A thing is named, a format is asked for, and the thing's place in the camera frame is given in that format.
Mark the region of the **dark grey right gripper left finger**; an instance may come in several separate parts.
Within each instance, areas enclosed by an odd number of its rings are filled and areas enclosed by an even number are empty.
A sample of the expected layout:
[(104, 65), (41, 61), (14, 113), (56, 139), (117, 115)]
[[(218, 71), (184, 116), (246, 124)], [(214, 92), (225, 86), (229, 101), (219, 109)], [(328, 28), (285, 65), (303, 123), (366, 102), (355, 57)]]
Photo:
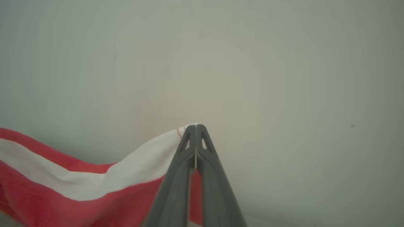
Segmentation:
[(196, 126), (186, 128), (142, 227), (187, 227)]

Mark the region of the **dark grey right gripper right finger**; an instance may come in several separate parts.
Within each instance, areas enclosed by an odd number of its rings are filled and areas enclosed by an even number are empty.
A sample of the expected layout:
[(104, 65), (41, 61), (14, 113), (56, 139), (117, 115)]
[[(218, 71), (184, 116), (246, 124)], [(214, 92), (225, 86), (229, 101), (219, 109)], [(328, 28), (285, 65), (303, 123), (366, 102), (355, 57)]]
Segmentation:
[(204, 125), (197, 125), (197, 169), (202, 178), (203, 227), (247, 227)]

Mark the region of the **red shorts white stripe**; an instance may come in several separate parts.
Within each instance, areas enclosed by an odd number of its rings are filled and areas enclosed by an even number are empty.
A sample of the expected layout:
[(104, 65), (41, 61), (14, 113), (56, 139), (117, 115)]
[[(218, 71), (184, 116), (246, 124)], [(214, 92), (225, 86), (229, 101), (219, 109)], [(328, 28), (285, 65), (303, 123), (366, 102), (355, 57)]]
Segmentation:
[(92, 164), (0, 128), (0, 212), (27, 227), (140, 227), (185, 130)]

